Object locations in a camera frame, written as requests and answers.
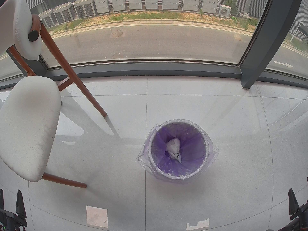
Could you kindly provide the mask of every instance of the tiled floor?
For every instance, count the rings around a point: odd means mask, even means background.
[[[96,230],[86,206],[107,209],[111,231],[280,229],[289,223],[288,190],[308,199],[308,91],[235,79],[119,77],[85,79],[108,113],[103,118],[71,85],[46,172],[85,182],[79,189],[27,182],[0,160],[5,207],[25,200],[26,230]],[[10,90],[0,90],[0,108]],[[154,125],[188,119],[220,149],[213,165],[187,185],[160,182],[137,163]]]

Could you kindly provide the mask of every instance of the purple trash bag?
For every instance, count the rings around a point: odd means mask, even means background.
[[[166,143],[178,138],[181,163],[166,151]],[[157,179],[188,183],[207,170],[218,156],[218,148],[206,132],[188,120],[171,120],[156,125],[149,133],[138,162]]]

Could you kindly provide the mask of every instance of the asphalt road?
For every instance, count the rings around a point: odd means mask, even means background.
[[[237,63],[250,36],[195,26],[136,25],[74,33],[54,40],[71,64],[125,58],[201,59]],[[50,67],[58,65],[45,46],[42,56]],[[307,57],[297,52],[280,47],[268,67],[308,75],[307,60]],[[274,61],[289,64],[293,68]],[[6,68],[11,68],[11,64],[0,60],[0,76]]]

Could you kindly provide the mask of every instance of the gray metal frame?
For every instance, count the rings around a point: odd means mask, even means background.
[[[244,88],[250,88],[256,80],[308,88],[307,79],[265,70],[286,37],[300,3],[301,0],[268,0],[252,39],[238,65],[176,59],[148,59],[89,63],[74,66],[74,70],[80,78],[126,75],[209,76],[241,79]],[[25,74],[24,69],[9,52],[8,54]],[[37,75],[55,81],[67,77],[63,69],[49,69],[42,57],[39,61],[25,61]],[[19,75],[2,80],[0,89],[13,87],[21,78],[23,76]]]

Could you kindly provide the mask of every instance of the chair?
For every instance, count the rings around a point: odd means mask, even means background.
[[[45,179],[86,188],[85,183],[45,173],[60,115],[60,91],[75,83],[103,116],[106,112],[64,58],[40,18],[31,15],[25,0],[7,0],[0,7],[0,29],[0,52],[9,49],[27,72],[0,110],[1,159],[25,180]],[[35,75],[21,57],[38,60],[42,40],[68,74],[58,85],[49,78]]]

